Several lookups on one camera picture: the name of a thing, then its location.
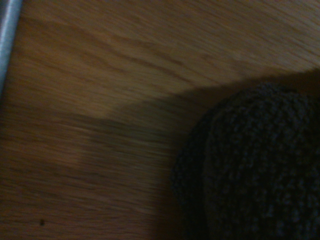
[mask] silver pole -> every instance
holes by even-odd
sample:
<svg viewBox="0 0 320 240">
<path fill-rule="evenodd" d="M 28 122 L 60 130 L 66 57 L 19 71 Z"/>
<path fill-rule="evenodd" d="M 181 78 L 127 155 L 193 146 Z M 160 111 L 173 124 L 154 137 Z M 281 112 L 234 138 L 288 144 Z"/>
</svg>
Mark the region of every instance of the silver pole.
<svg viewBox="0 0 320 240">
<path fill-rule="evenodd" d="M 0 0 L 0 97 L 23 0 Z"/>
</svg>

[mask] wooden surface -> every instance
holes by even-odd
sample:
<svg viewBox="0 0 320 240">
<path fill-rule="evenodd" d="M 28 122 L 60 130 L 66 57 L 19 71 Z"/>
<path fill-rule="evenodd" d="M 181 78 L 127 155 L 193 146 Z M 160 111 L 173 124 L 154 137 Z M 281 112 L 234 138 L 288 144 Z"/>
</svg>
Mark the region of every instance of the wooden surface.
<svg viewBox="0 0 320 240">
<path fill-rule="evenodd" d="M 319 16 L 311 0 L 26 0 L 0 112 L 1 239 L 181 240 L 169 176 L 191 127 L 256 78 L 318 67 Z M 319 79 L 271 80 L 319 95 Z"/>
</svg>

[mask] wood grain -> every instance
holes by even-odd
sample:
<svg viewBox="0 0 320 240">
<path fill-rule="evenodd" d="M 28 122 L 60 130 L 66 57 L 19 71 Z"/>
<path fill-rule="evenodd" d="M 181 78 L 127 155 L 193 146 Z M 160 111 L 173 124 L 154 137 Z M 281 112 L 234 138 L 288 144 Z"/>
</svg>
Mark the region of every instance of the wood grain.
<svg viewBox="0 0 320 240">
<path fill-rule="evenodd" d="M 25 1 L 1 103 L 1 239 L 182 239 L 169 176 L 188 132 L 261 81 L 319 96 L 319 16 L 315 0 Z"/>
</svg>

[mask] knitted fabric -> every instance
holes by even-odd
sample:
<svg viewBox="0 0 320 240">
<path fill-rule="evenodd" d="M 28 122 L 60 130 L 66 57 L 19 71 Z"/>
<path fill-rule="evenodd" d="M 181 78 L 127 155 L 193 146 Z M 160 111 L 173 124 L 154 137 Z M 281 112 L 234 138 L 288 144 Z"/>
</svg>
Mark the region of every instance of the knitted fabric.
<svg viewBox="0 0 320 240">
<path fill-rule="evenodd" d="M 171 180 L 187 240 L 320 239 L 320 103 L 274 84 L 225 99 Z"/>
</svg>

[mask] dark knitted object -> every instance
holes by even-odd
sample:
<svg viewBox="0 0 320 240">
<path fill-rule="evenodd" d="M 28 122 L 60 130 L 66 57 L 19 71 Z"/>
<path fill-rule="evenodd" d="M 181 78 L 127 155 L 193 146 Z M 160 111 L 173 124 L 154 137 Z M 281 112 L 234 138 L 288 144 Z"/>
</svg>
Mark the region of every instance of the dark knitted object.
<svg viewBox="0 0 320 240">
<path fill-rule="evenodd" d="M 320 239 L 320 103 L 273 84 L 222 101 L 172 171 L 188 240 Z"/>
</svg>

